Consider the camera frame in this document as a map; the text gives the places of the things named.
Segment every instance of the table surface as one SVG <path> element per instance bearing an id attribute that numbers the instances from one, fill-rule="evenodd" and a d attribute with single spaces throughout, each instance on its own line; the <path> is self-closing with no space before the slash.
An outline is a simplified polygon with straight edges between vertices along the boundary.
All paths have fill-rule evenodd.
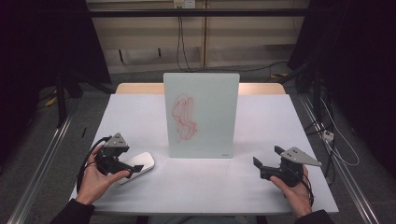
<path id="1" fill-rule="evenodd" d="M 278 167 L 280 157 L 274 146 L 298 147 L 315 158 L 287 94 L 239 95 L 232 159 L 170 158 L 164 111 L 160 94 L 111 96 L 93 142 L 121 133 L 131 147 L 121 154 L 121 161 L 149 152 L 156 164 L 123 185 L 111 186 L 94 204 L 95 212 L 221 216 L 290 213 L 282 192 L 270 181 L 260 179 L 253 165 L 254 156 L 264 165 Z M 313 210 L 338 212 L 320 168 L 307 168 L 315 195 Z"/>
<path id="2" fill-rule="evenodd" d="M 163 83 L 121 83 L 116 94 L 164 94 Z M 239 83 L 239 94 L 286 94 L 279 83 Z"/>

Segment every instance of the red sketch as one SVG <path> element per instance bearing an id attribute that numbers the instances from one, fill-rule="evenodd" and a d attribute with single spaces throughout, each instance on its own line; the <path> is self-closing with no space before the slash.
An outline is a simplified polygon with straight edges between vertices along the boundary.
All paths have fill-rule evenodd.
<path id="1" fill-rule="evenodd" d="M 192 104 L 191 97 L 181 94 L 174 103 L 172 116 L 177 122 L 177 133 L 180 139 L 189 140 L 197 132 L 197 125 L 192 121 Z"/>

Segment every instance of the hand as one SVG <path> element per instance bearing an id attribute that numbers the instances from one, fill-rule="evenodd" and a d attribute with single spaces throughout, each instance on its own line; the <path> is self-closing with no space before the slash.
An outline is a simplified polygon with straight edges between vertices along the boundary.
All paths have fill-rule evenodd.
<path id="1" fill-rule="evenodd" d="M 97 169 L 94 157 L 102 147 L 96 147 L 88 158 L 87 164 L 89 165 L 85 169 L 81 187 L 76 198 L 76 201 L 79 203 L 92 204 L 105 194 L 110 185 L 130 174 L 129 171 L 124 170 L 111 176 L 102 175 Z"/>
<path id="2" fill-rule="evenodd" d="M 303 165 L 304 174 L 308 176 L 308 170 Z M 309 202 L 309 193 L 308 190 L 302 183 L 299 183 L 297 186 L 291 188 L 287 186 L 281 179 L 276 176 L 271 176 L 271 181 L 282 190 L 286 199 L 289 202 L 291 210 L 293 214 L 299 218 L 305 215 L 312 213 L 311 203 Z"/>

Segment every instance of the black cloth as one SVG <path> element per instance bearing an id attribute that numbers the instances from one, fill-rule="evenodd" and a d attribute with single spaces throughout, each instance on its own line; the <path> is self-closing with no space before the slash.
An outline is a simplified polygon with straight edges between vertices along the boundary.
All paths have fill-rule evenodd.
<path id="1" fill-rule="evenodd" d="M 50 224 L 87 224 L 90 223 L 95 206 L 86 205 L 70 200 L 66 207 L 56 216 Z"/>
<path id="2" fill-rule="evenodd" d="M 325 210 L 313 212 L 297 219 L 294 224 L 334 224 Z"/>
<path id="3" fill-rule="evenodd" d="M 90 223 L 95 206 L 86 205 L 72 199 L 50 224 L 87 224 Z M 325 210 L 313 212 L 297 219 L 294 224 L 334 224 Z"/>

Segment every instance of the cable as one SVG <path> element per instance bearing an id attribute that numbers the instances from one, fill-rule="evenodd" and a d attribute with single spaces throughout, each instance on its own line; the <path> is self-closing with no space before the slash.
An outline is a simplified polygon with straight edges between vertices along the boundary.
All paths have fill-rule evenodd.
<path id="1" fill-rule="evenodd" d="M 294 174 L 299 180 L 300 182 L 304 185 L 304 187 L 306 188 L 306 190 L 308 190 L 308 194 L 309 194 L 309 202 L 311 203 L 311 207 L 314 204 L 314 193 L 312 192 L 312 186 L 311 186 L 311 181 L 309 181 L 309 178 L 307 175 L 303 174 L 303 178 L 300 178 L 297 174 L 295 174 L 288 166 L 283 166 L 286 169 L 288 169 L 292 174 Z"/>
<path id="2" fill-rule="evenodd" d="M 178 61 L 178 50 L 180 48 L 180 38 L 181 38 L 181 44 L 182 44 L 182 48 L 183 48 L 184 60 L 186 62 L 187 67 L 189 68 L 188 71 L 182 69 L 180 66 L 180 63 Z M 178 41 L 177 41 L 177 56 L 176 56 L 176 58 L 177 58 L 177 66 L 181 71 L 192 73 L 192 70 L 190 69 L 190 66 L 189 66 L 189 62 L 187 61 L 186 50 L 184 49 L 183 20 L 181 19 L 181 17 L 178 17 Z"/>
<path id="3" fill-rule="evenodd" d="M 77 186 L 76 186 L 76 188 L 77 188 L 77 193 L 79 192 L 79 188 L 81 187 L 82 178 L 84 177 L 85 169 L 88 167 L 88 165 L 92 164 L 92 162 L 89 163 L 89 164 L 87 164 L 87 165 L 85 165 L 85 163 L 87 163 L 88 158 L 91 156 L 93 150 L 99 145 L 99 143 L 101 143 L 101 142 L 103 142 L 103 141 L 107 142 L 108 140 L 110 140 L 110 138 L 111 138 L 111 136 L 101 138 L 99 141 L 97 141 L 97 142 L 91 147 L 90 151 L 89 151 L 88 154 L 85 156 L 84 162 L 81 164 L 81 166 L 80 166 L 80 168 L 79 168 L 78 175 L 76 176 L 76 178 L 77 178 Z"/>
<path id="4" fill-rule="evenodd" d="M 99 161 L 102 161 L 103 159 L 101 159 L 101 160 L 98 160 L 98 161 L 91 161 L 90 163 L 88 163 L 87 165 L 85 165 L 85 168 L 84 168 L 84 170 L 86 170 L 87 169 L 87 167 L 89 167 L 91 164 L 94 164 L 94 163 L 97 163 L 97 162 L 99 162 Z"/>
<path id="5" fill-rule="evenodd" d="M 70 99 L 72 99 L 72 98 L 71 98 L 71 97 L 64 98 L 65 101 L 68 101 L 68 100 L 70 100 Z M 40 110 L 40 109 L 44 109 L 44 108 L 50 108 L 51 106 L 57 105 L 57 104 L 58 104 L 58 101 L 53 102 L 53 103 L 50 104 L 50 105 L 42 105 L 42 106 L 39 106 L 39 107 L 36 108 L 36 110 Z"/>
<path id="6" fill-rule="evenodd" d="M 330 123 L 327 127 L 325 127 L 325 128 L 322 128 L 322 129 L 319 129 L 319 130 L 317 130 L 317 131 L 315 131 L 315 132 L 312 132 L 312 133 L 305 133 L 306 135 L 309 135 L 309 134 L 313 134 L 313 133 L 321 133 L 321 132 L 323 132 L 323 131 L 326 131 L 327 129 L 329 129 L 329 128 L 331 128 L 332 127 L 332 123 Z"/>
<path id="7" fill-rule="evenodd" d="M 294 4 L 295 4 L 296 0 L 293 0 L 293 5 L 291 6 L 292 9 L 294 9 Z M 296 24 L 294 21 L 294 17 L 291 17 L 291 20 L 293 21 L 293 28 L 294 28 L 294 33 L 296 34 L 296 37 L 298 38 L 298 34 L 297 34 L 297 29 L 296 29 Z"/>
<path id="8" fill-rule="evenodd" d="M 340 21 L 341 23 L 340 23 L 340 25 L 339 25 L 339 29 L 338 29 L 338 31 L 337 31 L 337 35 L 335 36 L 334 42 L 332 43 L 332 46 L 333 46 L 333 47 L 335 46 L 335 44 L 336 44 L 336 42 L 337 42 L 337 39 L 338 39 L 338 37 L 340 36 L 341 29 L 342 29 L 342 27 L 343 27 L 343 24 L 344 24 L 344 21 L 345 21 L 345 17 L 346 17 L 346 14 L 347 14 L 347 9 L 348 9 L 348 7 L 349 7 L 349 3 L 350 3 L 350 0 L 347 0 L 347 2 L 346 2 L 346 7 L 345 7 L 344 12 L 343 12 L 343 15 L 342 15 L 342 17 L 341 17 L 341 21 Z"/>
<path id="9" fill-rule="evenodd" d="M 324 104 L 324 106 L 326 107 L 327 112 L 330 113 L 329 108 L 326 106 L 326 104 L 325 104 L 325 102 L 323 101 L 323 99 L 320 98 L 320 100 L 321 100 L 321 102 Z M 330 144 L 329 144 L 329 142 L 328 142 L 327 140 L 324 140 L 324 141 L 326 141 L 326 142 L 329 144 L 330 150 L 333 151 L 334 156 L 337 157 L 340 161 L 342 161 L 343 163 L 345 163 L 345 164 L 347 164 L 347 165 L 350 165 L 350 166 L 357 166 L 357 165 L 359 165 L 359 163 L 361 162 L 361 160 L 360 160 L 358 154 L 356 153 L 355 149 L 353 148 L 352 145 L 349 144 L 349 142 L 345 139 L 345 137 L 344 137 L 344 136 L 341 134 L 341 132 L 338 130 L 338 128 L 337 128 L 337 126 L 335 125 L 335 122 L 334 122 L 334 120 L 332 119 L 332 117 L 329 117 L 329 118 L 330 118 L 330 120 L 332 121 L 332 125 L 334 126 L 335 130 L 340 134 L 340 136 L 344 139 L 344 141 L 346 141 L 346 143 L 347 143 L 347 144 L 349 145 L 349 147 L 352 149 L 353 153 L 354 153 L 355 156 L 356 156 L 357 162 L 352 164 L 352 163 L 349 163 L 349 162 L 345 161 L 345 160 L 341 157 L 341 155 L 339 155 L 337 152 L 335 152 L 335 151 L 332 149 L 332 147 L 330 147 Z"/>
<path id="10" fill-rule="evenodd" d="M 324 177 L 325 177 L 325 178 L 329 178 L 328 175 L 329 175 L 329 171 L 330 171 L 330 166 L 332 167 L 332 178 L 329 178 L 329 180 L 330 180 L 330 183 L 328 183 L 329 187 L 330 187 L 330 186 L 332 185 L 332 183 L 334 183 L 334 181 L 335 181 L 335 170 L 334 170 L 334 164 L 332 163 L 332 154 L 333 154 L 333 153 L 334 153 L 333 151 L 330 151 L 329 159 L 327 160 L 326 171 L 324 172 Z"/>
<path id="11" fill-rule="evenodd" d="M 306 126 L 305 128 L 304 128 L 304 132 L 306 132 L 310 127 L 312 127 L 314 124 L 316 124 L 317 122 L 316 121 L 313 121 L 313 122 L 311 122 L 308 126 Z"/>
<path id="12" fill-rule="evenodd" d="M 262 69 L 269 68 L 269 70 L 270 70 L 269 77 L 264 81 L 264 82 L 267 82 L 269 80 L 269 78 L 271 77 L 271 67 L 272 66 L 280 64 L 280 63 L 288 63 L 288 62 L 276 62 L 276 63 L 271 63 L 270 65 L 266 65 L 266 66 L 263 66 L 263 67 L 260 67 L 260 68 L 247 69 L 247 70 L 221 69 L 221 68 L 205 68 L 205 69 L 192 70 L 190 68 L 190 66 L 189 66 L 189 62 L 188 62 L 187 56 L 186 56 L 183 30 L 184 30 L 184 28 L 183 28 L 183 20 L 182 20 L 181 17 L 178 17 L 177 66 L 183 72 L 188 72 L 188 73 L 196 73 L 196 72 L 203 72 L 203 71 L 254 72 L 254 71 L 260 71 Z M 178 60 L 178 53 L 179 53 L 179 49 L 180 49 L 180 40 L 181 40 L 181 47 L 183 49 L 184 60 L 186 62 L 188 70 L 181 68 L 180 62 Z"/>

